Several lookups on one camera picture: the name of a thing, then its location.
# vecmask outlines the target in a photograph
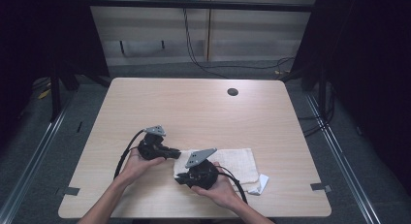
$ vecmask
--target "wire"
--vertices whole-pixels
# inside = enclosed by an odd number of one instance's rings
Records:
[[[333,90],[333,88],[332,88],[332,93],[331,93],[330,100],[329,100],[329,107],[330,109],[327,111],[327,116],[325,116],[326,121],[324,123],[320,124],[320,126],[315,126],[313,128],[303,131],[304,136],[306,138],[317,133],[319,130],[326,128],[332,121],[332,118],[334,115],[334,109],[335,109],[335,91]]]
[[[231,175],[231,176],[229,176],[229,175],[224,174],[224,173],[220,173],[220,174],[219,174],[219,175],[222,175],[222,176],[227,176],[228,178],[230,178],[230,179],[234,182],[234,184],[235,184],[236,187],[238,188],[239,194],[241,194],[242,200],[243,200],[246,204],[248,204],[248,203],[247,203],[247,198],[245,197],[244,190],[242,189],[241,184],[239,183],[239,180],[236,179],[236,177],[235,177],[228,169],[226,169],[226,168],[224,168],[224,167],[221,167],[221,166],[215,166],[215,167],[221,168],[221,169],[227,171],[227,172]]]
[[[126,156],[128,154],[128,152],[130,151],[130,147],[133,144],[134,140],[143,132],[144,130],[139,131],[139,133],[137,133],[134,138],[130,141],[130,143],[127,145],[127,148],[124,150],[123,154],[121,155],[120,161],[118,161],[117,164],[117,168],[115,169],[115,174],[114,174],[114,178],[116,178],[118,176],[118,174],[120,174],[120,170],[121,170],[121,166],[123,165],[124,160],[126,159]]]
[[[284,63],[286,63],[289,60],[293,60],[295,59],[295,57],[284,57],[284,58],[280,58],[277,63],[275,65],[272,66],[267,66],[267,67],[251,67],[251,66],[239,66],[239,65],[230,65],[230,66],[205,66],[205,65],[201,65],[195,56],[192,44],[191,44],[191,37],[190,37],[190,31],[189,31],[189,27],[188,27],[188,20],[187,20],[187,11],[186,9],[182,10],[184,13],[184,24],[185,24],[185,34],[186,34],[186,45],[187,45],[187,50],[188,50],[188,55],[190,56],[191,61],[198,67],[200,67],[200,69],[202,69],[204,72],[215,75],[217,77],[221,77],[224,79],[228,79],[228,77],[211,72],[207,69],[214,69],[214,68],[244,68],[244,69],[254,69],[254,70],[266,70],[266,69],[272,69],[272,68],[276,68]]]
[[[316,119],[319,118],[319,115],[311,115],[311,116],[304,116],[304,117],[297,117],[299,120],[311,120],[311,119]]]

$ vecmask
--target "gray carpet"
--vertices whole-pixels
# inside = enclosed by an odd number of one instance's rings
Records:
[[[267,67],[273,61],[219,62],[207,65],[241,65]],[[289,70],[292,61],[281,65],[281,71]],[[230,79],[274,80],[278,75],[270,69],[212,68],[208,69]],[[220,78],[207,73],[192,63],[158,64],[148,66],[124,66],[111,68],[111,77],[146,78]],[[56,195],[60,187],[68,186],[82,149],[107,93],[107,89],[92,81],[79,78],[80,88],[67,110],[65,119],[57,132],[47,157],[37,172],[14,223],[75,223],[58,216],[62,197]],[[300,89],[300,81],[286,83],[297,116],[312,116]],[[51,114],[50,97],[35,99],[35,94],[26,109],[20,128],[10,141],[0,161],[0,204],[4,204],[16,180],[34,152],[47,129]],[[314,119],[301,120],[302,130],[316,125]],[[331,123],[332,129],[345,151],[353,170],[382,223],[411,223],[411,199],[406,195],[389,169],[379,160],[369,141],[356,130],[355,121],[338,103]],[[332,186],[328,193],[332,214],[326,218],[275,217],[277,223],[366,223],[342,173],[333,158],[321,132],[306,138],[321,180]],[[131,220],[112,220],[111,223],[131,223]]]

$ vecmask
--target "metal bracket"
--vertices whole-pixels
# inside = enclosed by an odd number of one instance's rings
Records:
[[[55,192],[55,195],[64,197],[64,195],[71,195],[71,196],[77,196],[79,193],[79,188],[74,188],[74,187],[65,187],[65,188],[58,188],[57,191]]]
[[[311,183],[311,189],[313,191],[324,190],[326,193],[332,192],[332,187],[330,185],[323,185],[320,183]]]
[[[201,164],[208,158],[208,156],[213,154],[215,151],[217,151],[217,148],[210,148],[192,152],[187,160],[185,168],[192,168],[194,166]]]
[[[164,131],[161,125],[156,125],[153,127],[145,128],[144,131],[147,134],[153,134],[153,135],[158,135],[158,136],[163,136],[163,137],[166,136],[166,131]]]

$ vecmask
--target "wooden table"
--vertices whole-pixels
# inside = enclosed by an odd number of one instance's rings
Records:
[[[229,95],[229,88],[238,95]],[[247,195],[262,215],[331,214],[325,192],[310,187],[321,181],[281,81],[121,78],[111,83],[71,180],[80,191],[64,197],[59,215],[82,217],[112,182],[134,135],[158,124],[169,147],[252,148],[259,173],[269,176],[261,196]],[[173,165],[169,159],[129,186],[112,217],[236,217],[175,182]]]

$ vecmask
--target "white towel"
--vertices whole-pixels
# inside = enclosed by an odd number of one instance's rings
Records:
[[[174,177],[180,173],[187,173],[185,168],[191,152],[197,149],[182,150],[180,157],[174,162]],[[257,171],[253,152],[250,148],[220,149],[209,156],[211,163],[219,162],[221,167],[228,169],[239,180],[244,191],[258,189],[260,187],[259,173]]]

